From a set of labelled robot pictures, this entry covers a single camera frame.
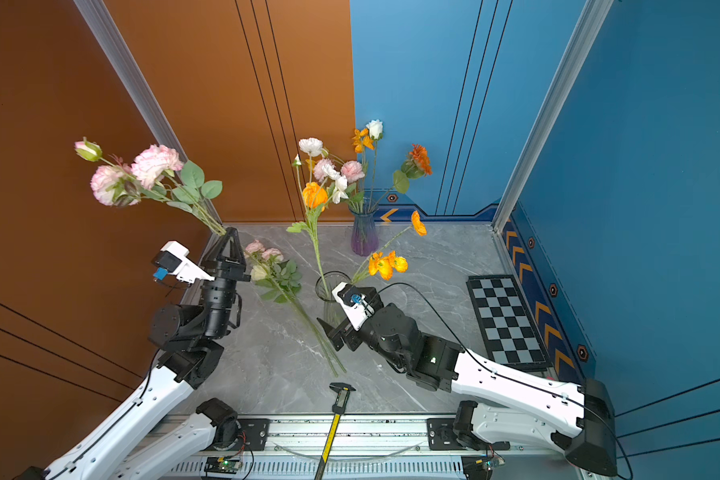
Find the clear grey glass vase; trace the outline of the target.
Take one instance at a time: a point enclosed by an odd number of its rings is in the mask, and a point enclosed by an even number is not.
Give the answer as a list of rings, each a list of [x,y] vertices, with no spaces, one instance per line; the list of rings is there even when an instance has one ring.
[[[315,283],[315,294],[322,302],[322,313],[318,316],[331,328],[338,327],[344,320],[345,314],[333,295],[333,290],[341,283],[348,283],[350,278],[341,271],[328,271],[319,277]]]

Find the blue purple glass vase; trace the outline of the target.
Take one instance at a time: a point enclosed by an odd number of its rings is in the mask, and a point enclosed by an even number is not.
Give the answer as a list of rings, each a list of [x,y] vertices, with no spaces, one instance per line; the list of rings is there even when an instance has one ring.
[[[375,223],[375,207],[364,201],[359,207],[351,207],[354,223],[351,234],[351,249],[359,256],[368,256],[379,246]]]

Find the white orange ranunculus stem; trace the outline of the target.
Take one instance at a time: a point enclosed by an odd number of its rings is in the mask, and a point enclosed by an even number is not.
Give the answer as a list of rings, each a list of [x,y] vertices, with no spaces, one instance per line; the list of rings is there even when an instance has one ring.
[[[349,180],[336,166],[324,143],[314,137],[297,141],[299,153],[292,167],[300,189],[304,219],[294,222],[287,231],[306,233],[312,242],[322,292],[330,295],[322,265],[319,239],[319,220],[331,206],[349,200]]]

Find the pink peony flower stem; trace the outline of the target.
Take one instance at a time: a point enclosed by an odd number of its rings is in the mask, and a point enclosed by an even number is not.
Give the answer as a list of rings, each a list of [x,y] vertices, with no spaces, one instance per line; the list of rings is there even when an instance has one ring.
[[[312,173],[318,190],[327,195],[327,199],[319,200],[318,204],[349,202],[358,206],[364,199],[360,183],[365,171],[360,162],[352,160],[336,166],[332,160],[323,158],[315,164]]]

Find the white rose flower stem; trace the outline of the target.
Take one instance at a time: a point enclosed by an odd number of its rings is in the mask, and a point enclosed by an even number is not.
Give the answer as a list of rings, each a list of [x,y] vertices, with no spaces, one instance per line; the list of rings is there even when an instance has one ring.
[[[373,194],[374,187],[375,187],[375,179],[376,179],[376,169],[377,169],[377,158],[378,158],[378,152],[379,152],[379,142],[383,138],[383,122],[379,119],[371,120],[367,125],[366,128],[368,129],[368,138],[371,141],[371,146],[373,150],[373,162],[371,164],[371,188],[370,188],[370,194]]]

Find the orange gerbera flower stem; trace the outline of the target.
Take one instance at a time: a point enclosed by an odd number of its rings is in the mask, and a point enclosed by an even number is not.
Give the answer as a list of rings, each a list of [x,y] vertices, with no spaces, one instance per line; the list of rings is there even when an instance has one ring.
[[[410,181],[433,174],[428,150],[420,145],[413,144],[412,150],[406,154],[405,160],[393,174],[392,186],[383,193],[385,196],[394,189],[405,194],[410,188]]]

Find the yellow poppy flower stem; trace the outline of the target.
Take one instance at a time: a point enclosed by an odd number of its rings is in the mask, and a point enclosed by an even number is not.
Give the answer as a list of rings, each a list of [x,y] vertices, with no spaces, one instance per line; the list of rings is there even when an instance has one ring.
[[[365,171],[365,177],[366,177],[366,173],[368,172],[369,166],[368,166],[368,162],[365,160],[365,153],[367,150],[373,151],[372,146],[371,146],[371,141],[368,138],[368,129],[367,128],[364,128],[362,130],[357,130],[357,129],[354,130],[354,134],[352,137],[352,146],[354,149],[354,153],[358,155],[358,159],[355,159],[355,161],[358,161],[362,164],[364,171]],[[316,182],[313,179],[312,169],[314,168],[315,164],[323,158],[328,158],[328,159],[332,160],[336,166],[341,166],[343,163],[345,163],[347,161],[352,161],[352,160],[344,160],[335,154],[331,154],[329,152],[329,150],[324,146],[324,143],[317,138],[301,139],[299,141],[299,149],[300,149],[301,153],[304,153],[307,155],[307,165],[310,169],[310,175],[308,176],[308,182],[302,189],[302,199],[304,201],[304,204],[309,209],[315,209],[317,207],[327,206],[330,202],[318,204],[319,200],[326,200],[327,195],[323,191],[318,190],[318,187],[316,186]],[[361,186],[363,192],[364,192],[364,187],[362,186],[362,183],[363,183],[364,179],[360,183],[360,186]]]

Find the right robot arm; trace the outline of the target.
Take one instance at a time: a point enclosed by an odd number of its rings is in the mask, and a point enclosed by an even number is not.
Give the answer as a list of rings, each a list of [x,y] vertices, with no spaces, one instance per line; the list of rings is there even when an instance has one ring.
[[[613,405],[605,385],[541,378],[423,333],[396,305],[346,306],[336,326],[320,323],[335,350],[368,346],[417,386],[462,394],[453,431],[458,444],[485,450],[531,443],[594,474],[617,474]]]

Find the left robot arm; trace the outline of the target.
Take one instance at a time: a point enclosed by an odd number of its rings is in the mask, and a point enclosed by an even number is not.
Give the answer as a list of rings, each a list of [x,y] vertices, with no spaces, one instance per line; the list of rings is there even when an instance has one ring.
[[[47,467],[30,466],[22,479],[159,479],[181,461],[211,447],[242,440],[237,412],[218,399],[204,401],[194,414],[152,444],[140,444],[174,407],[187,399],[217,368],[219,341],[240,325],[240,282],[250,281],[239,235],[226,228],[200,264],[186,247],[166,243],[154,257],[155,276],[198,284],[196,304],[169,304],[152,319],[150,340],[157,350],[143,382],[89,435]]]

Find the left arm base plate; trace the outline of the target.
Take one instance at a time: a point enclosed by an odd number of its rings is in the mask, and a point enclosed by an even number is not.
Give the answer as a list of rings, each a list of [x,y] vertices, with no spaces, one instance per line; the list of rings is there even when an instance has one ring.
[[[264,451],[268,439],[270,420],[268,418],[242,418],[227,420],[216,429],[210,451],[240,450]]]

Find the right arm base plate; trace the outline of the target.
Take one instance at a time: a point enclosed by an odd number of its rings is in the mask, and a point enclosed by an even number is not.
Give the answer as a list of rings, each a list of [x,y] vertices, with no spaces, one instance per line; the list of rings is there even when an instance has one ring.
[[[510,448],[509,442],[490,444],[470,431],[458,430],[452,417],[428,418],[425,423],[428,445],[432,451],[474,450],[490,453],[492,447],[500,451]]]

